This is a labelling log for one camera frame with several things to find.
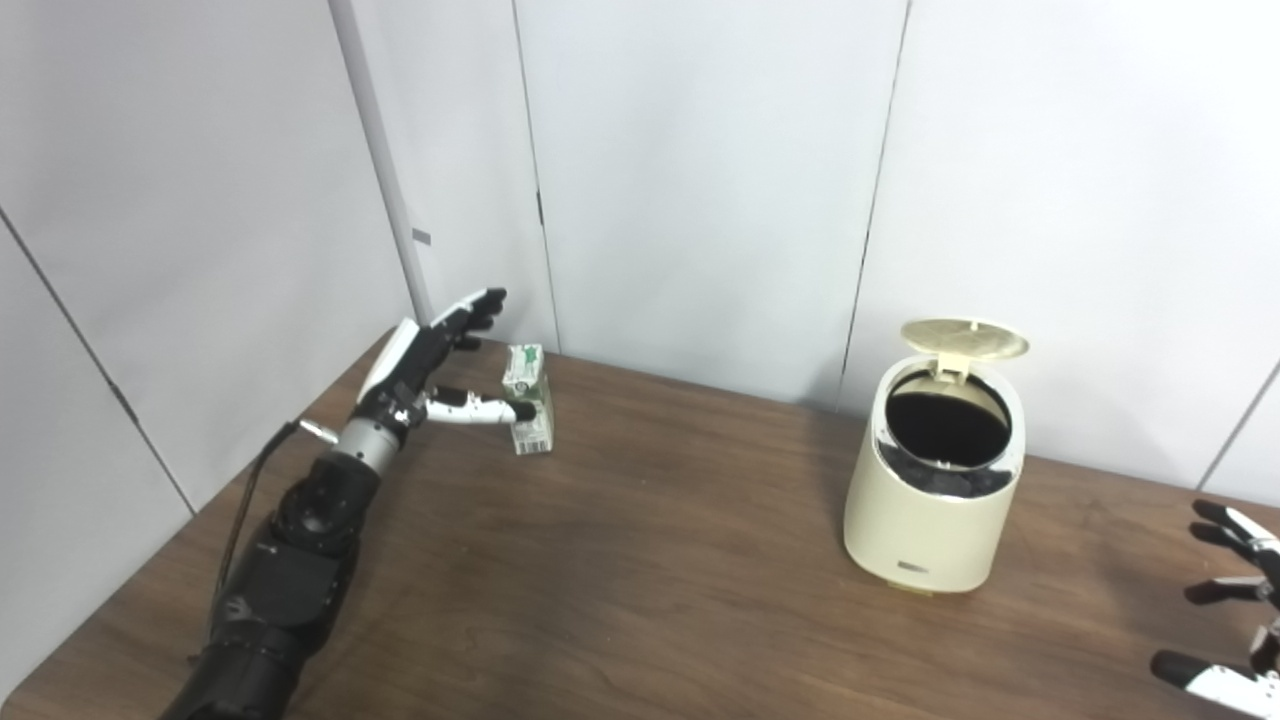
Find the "robotic arm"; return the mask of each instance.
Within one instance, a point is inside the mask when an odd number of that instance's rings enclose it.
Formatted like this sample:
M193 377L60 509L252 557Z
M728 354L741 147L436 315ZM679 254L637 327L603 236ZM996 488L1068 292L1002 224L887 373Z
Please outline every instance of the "robotic arm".
M492 328L506 296L504 290L476 292L426 327L406 319L374 363L340 433L300 423L330 447L250 538L214 601L209 642L160 720L283 717L303 665L329 639L356 570L365 512L410 430L424 420L534 419L526 402L426 389L428 377L454 347L480 347L468 333Z
M1196 539L1230 548L1262 575L1216 578L1184 591L1194 605L1225 600L1270 602L1280 610L1280 539L1239 510L1197 500L1196 514L1208 523L1192 523ZM1280 619L1258 628L1249 648L1249 666L1215 665L1189 655L1162 650L1151 659L1151 671L1192 694L1253 717L1280 720Z

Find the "small milk carton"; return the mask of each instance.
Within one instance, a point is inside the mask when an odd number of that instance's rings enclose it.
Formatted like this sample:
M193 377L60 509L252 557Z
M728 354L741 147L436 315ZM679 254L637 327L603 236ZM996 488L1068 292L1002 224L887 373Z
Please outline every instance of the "small milk carton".
M527 423L511 425L516 455L550 452L556 415L552 410L552 388L547 384L547 354L540 345L512 345L507 372L502 374L507 400L532 402L538 416Z

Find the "white wall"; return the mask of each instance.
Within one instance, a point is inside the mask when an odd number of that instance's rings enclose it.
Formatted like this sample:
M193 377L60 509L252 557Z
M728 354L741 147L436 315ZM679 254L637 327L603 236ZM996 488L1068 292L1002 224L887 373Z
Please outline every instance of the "white wall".
M561 346L833 405L905 1L517 1Z
M1280 448L1280 383L1272 378L1271 384L1258 397L1257 406L1206 479L1204 492L1280 506L1277 448Z
M904 320L988 316L1032 341L1032 452L1196 484L1280 357L1277 35L1270 3L918 0L842 406Z
M0 97L0 206L196 506L410 313L324 3L4 3Z
M489 333L559 350L509 0L355 0L431 305L506 287Z
M189 519L0 224L0 705Z

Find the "open lid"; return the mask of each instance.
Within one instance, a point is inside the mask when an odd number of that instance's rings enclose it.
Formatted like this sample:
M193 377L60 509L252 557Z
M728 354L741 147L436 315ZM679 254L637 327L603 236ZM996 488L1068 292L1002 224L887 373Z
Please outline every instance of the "open lid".
M974 360L1009 360L1030 350L1027 338L1009 328L963 318L911 320L902 325L902 338L915 350L938 356L934 378L959 383L969 378Z

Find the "trash can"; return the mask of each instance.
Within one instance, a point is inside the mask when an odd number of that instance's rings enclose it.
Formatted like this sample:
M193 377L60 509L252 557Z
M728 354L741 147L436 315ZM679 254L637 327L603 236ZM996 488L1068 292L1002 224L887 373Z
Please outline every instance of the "trash can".
M966 592L991 574L1021 475L1025 421L1014 388L979 361L1028 342L986 322L902 327L922 355L884 373L845 503L845 548L867 571L929 592Z

